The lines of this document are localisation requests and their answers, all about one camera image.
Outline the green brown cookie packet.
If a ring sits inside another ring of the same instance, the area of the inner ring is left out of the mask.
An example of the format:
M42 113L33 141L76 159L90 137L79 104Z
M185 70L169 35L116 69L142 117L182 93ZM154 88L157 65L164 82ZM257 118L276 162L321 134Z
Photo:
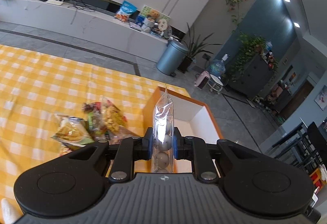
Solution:
M101 112L96 109L89 112L87 114L87 121L91 137L95 141L105 139L106 126L103 122Z

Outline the white marble tv console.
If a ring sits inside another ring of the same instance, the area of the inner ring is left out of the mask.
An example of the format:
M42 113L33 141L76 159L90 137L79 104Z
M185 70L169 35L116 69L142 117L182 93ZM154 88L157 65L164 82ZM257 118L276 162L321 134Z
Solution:
M39 0L1 0L1 21L40 28L101 44L157 62L167 41L137 31L110 15Z

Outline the clear bag of grey balls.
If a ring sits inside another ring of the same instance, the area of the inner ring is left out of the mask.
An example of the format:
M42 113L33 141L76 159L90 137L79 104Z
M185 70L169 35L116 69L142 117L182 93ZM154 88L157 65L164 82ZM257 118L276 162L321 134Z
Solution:
M174 102L167 88L156 102L152 122L152 173L174 171Z

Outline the dark grey cabinet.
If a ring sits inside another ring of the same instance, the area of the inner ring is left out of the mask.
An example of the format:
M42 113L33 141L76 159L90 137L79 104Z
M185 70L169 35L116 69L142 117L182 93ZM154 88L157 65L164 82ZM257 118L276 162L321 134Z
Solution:
M236 74L236 81L230 80L228 86L253 99L269 82L274 72L265 60L256 55L244 66L244 73Z

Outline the chocolate ball cola bottle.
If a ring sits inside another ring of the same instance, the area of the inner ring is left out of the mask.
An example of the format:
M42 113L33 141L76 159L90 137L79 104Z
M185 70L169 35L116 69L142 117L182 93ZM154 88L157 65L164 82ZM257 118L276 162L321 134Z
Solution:
M82 106L82 111L84 113L91 113L94 111L101 111L101 102L93 102L93 103L84 103Z

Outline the white black text packet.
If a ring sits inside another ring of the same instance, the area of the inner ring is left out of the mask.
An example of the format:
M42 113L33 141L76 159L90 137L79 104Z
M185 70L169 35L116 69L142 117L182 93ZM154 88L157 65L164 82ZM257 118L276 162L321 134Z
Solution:
M140 136L136 135L128 129L124 129L123 127L121 127L117 133L113 133L109 130L105 133L105 138L107 141L109 141L110 145L120 144L123 139L130 137L133 139L140 138Z

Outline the blue snack bag on console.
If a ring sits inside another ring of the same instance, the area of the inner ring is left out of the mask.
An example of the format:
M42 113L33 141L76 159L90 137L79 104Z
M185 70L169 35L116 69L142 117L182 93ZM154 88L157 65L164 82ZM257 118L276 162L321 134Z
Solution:
M136 12L137 7L132 3L124 0L119 10L115 14L114 18L120 20L121 22L127 22L130 15Z

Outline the tall green floor plant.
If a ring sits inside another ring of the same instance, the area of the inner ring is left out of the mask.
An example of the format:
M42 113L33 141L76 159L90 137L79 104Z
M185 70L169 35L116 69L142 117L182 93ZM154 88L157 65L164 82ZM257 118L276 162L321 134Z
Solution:
M209 46L221 46L221 43L209 43L208 40L215 33L210 33L205 37L201 37L200 34L196 37L196 31L194 26L187 24L187 41L183 39L181 42L187 47L187 54L178 66L178 70L182 73L186 73L189 66L193 63L195 57L200 53L212 54L211 51L206 50Z

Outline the orange cardboard box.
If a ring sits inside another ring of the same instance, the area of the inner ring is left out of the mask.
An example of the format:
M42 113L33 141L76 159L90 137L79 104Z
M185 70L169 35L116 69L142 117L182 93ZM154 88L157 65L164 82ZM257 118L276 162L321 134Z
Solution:
M157 87L142 110L145 133L147 128L152 128L153 109L164 91L165 88ZM168 94L174 102L174 127L178 128L182 136L194 136L203 139L207 144L215 165L215 159L218 154L217 141L222 139L222 134L208 106L201 101L178 94L169 89ZM151 159L149 161L136 161L134 172L150 173ZM192 172L190 161L176 160L174 158L173 173L183 174L190 172Z

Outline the white round stool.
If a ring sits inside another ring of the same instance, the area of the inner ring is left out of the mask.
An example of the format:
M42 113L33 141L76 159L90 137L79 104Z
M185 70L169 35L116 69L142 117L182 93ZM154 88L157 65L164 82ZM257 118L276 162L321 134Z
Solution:
M210 75L210 78L211 79L208 81L210 92L216 92L217 94L220 94L224 86L223 83L214 75Z

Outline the green poster card on console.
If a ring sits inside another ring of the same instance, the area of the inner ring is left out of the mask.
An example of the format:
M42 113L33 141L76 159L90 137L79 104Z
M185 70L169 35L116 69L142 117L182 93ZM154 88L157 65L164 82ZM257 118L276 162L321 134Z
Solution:
M162 12L160 12L150 6L147 6L147 5L143 6L139 15L144 16L145 18L150 18L157 23L159 23L159 21L162 19L165 19L167 22L169 22L171 20L170 16L167 16L167 15L163 14Z

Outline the yellow waffle snack bag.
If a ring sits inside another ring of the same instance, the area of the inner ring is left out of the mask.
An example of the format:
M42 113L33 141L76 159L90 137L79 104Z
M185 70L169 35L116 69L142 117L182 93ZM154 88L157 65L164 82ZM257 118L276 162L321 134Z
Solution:
M104 125L113 134L117 134L121 126L124 128L128 126L123 112L106 97L101 98L101 116Z

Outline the teddy bear on console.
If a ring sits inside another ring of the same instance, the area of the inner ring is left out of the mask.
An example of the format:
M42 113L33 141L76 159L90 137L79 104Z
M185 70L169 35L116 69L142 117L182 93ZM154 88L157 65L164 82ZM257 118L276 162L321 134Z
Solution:
M156 20L159 18L160 13L157 10L150 10L150 12L147 14L146 18L143 20L142 24L142 31L146 33L150 33L152 28L155 25Z

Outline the yellow checkered tablecloth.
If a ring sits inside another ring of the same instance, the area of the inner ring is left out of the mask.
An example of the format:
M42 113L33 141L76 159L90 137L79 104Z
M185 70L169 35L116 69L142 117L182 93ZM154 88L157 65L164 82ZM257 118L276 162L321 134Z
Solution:
M24 171L58 157L57 114L84 117L84 103L112 101L129 129L143 132L142 109L160 82L40 52L1 46L1 198L17 207Z

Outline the french fries snack bag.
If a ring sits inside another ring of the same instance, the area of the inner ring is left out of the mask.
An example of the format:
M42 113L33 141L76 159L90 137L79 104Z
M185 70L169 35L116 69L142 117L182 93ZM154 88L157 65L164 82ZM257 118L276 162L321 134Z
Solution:
M52 139L70 150L77 150L94 142L84 119L59 113L55 113L54 116L59 122L59 127L51 136Z

